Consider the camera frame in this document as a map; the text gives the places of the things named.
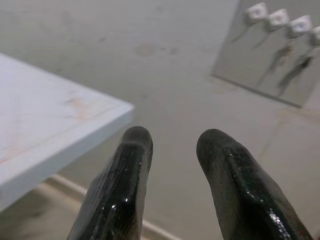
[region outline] stain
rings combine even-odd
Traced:
[[[176,55],[178,53],[179,53],[179,48],[178,47],[172,47],[170,49],[170,52],[169,52],[170,55]]]
[[[156,54],[158,46],[151,43],[144,43],[134,48],[133,52],[139,57],[151,57]]]
[[[105,42],[107,39],[103,36],[101,38],[99,38],[98,43],[103,43]]]
[[[156,6],[154,10],[155,10],[155,12],[157,12],[159,14],[163,14],[165,12],[165,8],[161,5]]]
[[[149,97],[149,95],[147,93],[143,93],[141,94],[141,98],[146,100]]]
[[[39,21],[37,23],[37,26],[43,32],[50,33],[50,34],[52,33],[52,29],[42,21]]]
[[[7,154],[0,158],[0,164],[6,162],[6,161],[9,161],[10,159],[13,159],[15,158],[16,156],[20,155],[20,154],[23,154],[24,152],[26,152],[27,150],[29,150],[28,148],[27,149],[19,149],[15,146],[12,146],[8,151],[7,151]]]
[[[281,121],[289,122],[294,117],[300,117],[310,124],[320,125],[320,112],[312,109],[284,108],[277,110],[276,116],[278,116]]]
[[[65,104],[69,104],[73,107],[75,110],[75,118],[78,121],[84,121],[88,118],[88,110],[87,106],[84,103],[84,101],[81,99],[81,97],[74,96],[75,94],[71,92],[72,97],[65,101]]]
[[[18,24],[20,23],[20,19],[18,15],[14,12],[11,11],[5,11],[5,10],[0,10],[0,21],[2,23],[9,23],[9,24]]]
[[[61,20],[61,23],[66,27],[66,28],[71,28],[73,26],[73,19],[70,15],[69,12],[67,11],[63,11],[61,13],[61,16],[60,16],[60,20]]]
[[[62,71],[63,71],[63,69],[60,68],[60,67],[55,70],[55,72],[56,72],[57,74],[61,73]]]
[[[212,54],[215,51],[215,48],[211,45],[202,45],[200,46],[200,51],[203,54]]]

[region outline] wall outlet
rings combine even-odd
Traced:
[[[312,22],[309,15],[299,17],[289,23],[289,29],[293,38],[306,34],[312,29]]]
[[[267,17],[270,30],[276,30],[289,23],[289,16],[286,9],[280,9]]]
[[[267,6],[264,2],[249,7],[246,10],[247,20],[250,24],[254,24],[265,19],[268,16]]]

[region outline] white table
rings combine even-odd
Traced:
[[[133,109],[0,54],[0,211],[129,124]]]

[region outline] wall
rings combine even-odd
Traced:
[[[295,109],[211,77],[237,0],[1,0],[0,51],[136,105],[154,158],[145,218],[185,239],[221,239],[196,158],[218,128],[278,181],[319,228],[320,88]],[[120,134],[62,173],[88,186]]]
[[[289,19],[309,15],[313,26],[320,25],[319,2],[314,0],[264,0],[268,13],[286,9]],[[244,11],[257,0],[242,0],[235,14],[230,34],[215,62],[215,76],[257,91],[273,99],[303,107],[319,82],[319,58],[312,60],[302,74],[297,74],[297,61],[311,54],[311,37],[304,34],[291,41],[288,57],[287,27],[268,31],[266,21],[245,23]]]

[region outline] gray floor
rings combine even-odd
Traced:
[[[42,184],[0,214],[0,240],[63,240],[80,203]]]

